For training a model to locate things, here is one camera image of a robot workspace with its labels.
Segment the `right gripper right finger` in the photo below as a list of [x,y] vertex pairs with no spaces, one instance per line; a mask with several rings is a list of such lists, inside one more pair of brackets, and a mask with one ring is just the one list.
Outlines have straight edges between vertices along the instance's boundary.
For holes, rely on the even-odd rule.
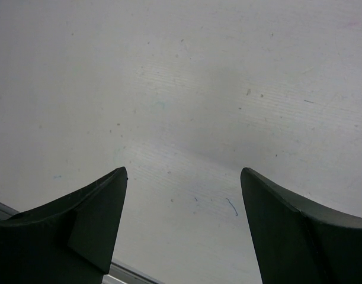
[[362,283],[362,218],[241,172],[246,216],[263,283]]

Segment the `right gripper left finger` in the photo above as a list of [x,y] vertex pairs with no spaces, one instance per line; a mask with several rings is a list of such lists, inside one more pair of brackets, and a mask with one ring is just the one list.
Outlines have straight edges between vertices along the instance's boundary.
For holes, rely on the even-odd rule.
[[0,220],[0,283],[101,283],[110,271],[127,170]]

